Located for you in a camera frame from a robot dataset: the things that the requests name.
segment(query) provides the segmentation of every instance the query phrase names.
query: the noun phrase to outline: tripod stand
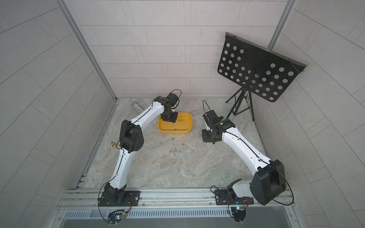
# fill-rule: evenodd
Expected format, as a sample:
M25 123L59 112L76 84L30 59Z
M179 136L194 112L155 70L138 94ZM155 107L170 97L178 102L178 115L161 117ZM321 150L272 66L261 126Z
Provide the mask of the tripod stand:
M241 105L241 103L242 103L242 100L244 99L244 95L245 95L245 93L246 93L246 91L244 91L243 90L243 87L241 87L237 92L235 92L227 101L226 101L226 103L228 103L233 97L235 97L236 98L236 94L237 93L239 93L239 92L241 92L240 94L239 94L239 96L238 96L238 98L237 98L237 100L235 101L235 103L234 103L234 105L233 105L233 107L231 108L231 110L230 110L230 112L229 112L229 114L228 114L228 116L227 116L227 118L232 114L232 112L233 112L233 115L234 116L236 116L236 115L238 115L238 114L240 114L241 112L244 112L244 111L246 111L246 110L248 110L248 109L251 109L251 114L252 114L252 121L255 121L255 117L254 117L254 115L253 115L253 106L252 106L252 97L251 97L251 91L249 91L249 96L250 96L250 107L248 107L248 108L245 108L244 110L242 110L242 111L240 111L240 112L238 112L238 109L239 109L239 106Z

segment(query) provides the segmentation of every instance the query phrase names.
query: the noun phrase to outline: yellow tray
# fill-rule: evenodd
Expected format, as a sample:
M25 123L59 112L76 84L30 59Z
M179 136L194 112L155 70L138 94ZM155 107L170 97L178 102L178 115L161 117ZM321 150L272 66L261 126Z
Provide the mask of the yellow tray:
M193 117L190 113L179 112L176 123L172 123L163 121L160 116L157 127L162 134L188 134L193 127Z

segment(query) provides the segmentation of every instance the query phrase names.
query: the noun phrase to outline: marble table surface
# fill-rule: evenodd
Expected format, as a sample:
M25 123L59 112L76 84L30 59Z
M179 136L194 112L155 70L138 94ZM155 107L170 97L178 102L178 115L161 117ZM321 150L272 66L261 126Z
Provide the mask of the marble table surface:
M157 128L155 118L143 132L144 145L137 152L127 178L127 187L158 188L206 188L212 185L224 186L237 179L251 180L246 164L223 141L204 143L201 130L205 128L202 101L205 100L218 116L227 117L233 103L225 103L228 98L180 98L177 112L189 112L193 117L193 127L186 135L164 135ZM97 154L90 166L84 188L100 188L112 178L119 156L119 150L111 147L110 141L118 141L120 125L123 120L130 120L138 115L131 107L136 101L144 109L152 103L153 98L124 98L112 116L104 134ZM240 110L248 107L242 102ZM244 137L260 152L266 154L252 121L249 110L229 118ZM181 152L170 153L177 148Z

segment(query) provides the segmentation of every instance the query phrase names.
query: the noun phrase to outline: white tiled wall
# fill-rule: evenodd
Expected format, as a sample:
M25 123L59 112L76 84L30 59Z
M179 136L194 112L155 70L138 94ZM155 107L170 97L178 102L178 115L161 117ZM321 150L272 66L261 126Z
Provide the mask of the white tiled wall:
M308 66L276 102L253 95L307 227L365 227L364 31L364 1L298 0L274 51Z
M217 73L225 32L267 46L286 2L66 4L118 97L155 97L176 88L184 90L182 96L195 97L230 96L238 89Z
M39 228L75 187L113 99L54 1L5 0L0 13L0 227Z

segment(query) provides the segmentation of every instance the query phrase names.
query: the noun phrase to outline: perforated black panel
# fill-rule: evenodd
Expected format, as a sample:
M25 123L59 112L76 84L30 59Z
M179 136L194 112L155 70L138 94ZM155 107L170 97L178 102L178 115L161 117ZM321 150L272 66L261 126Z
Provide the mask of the perforated black panel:
M303 63L226 33L218 73L245 91L275 102L305 67Z

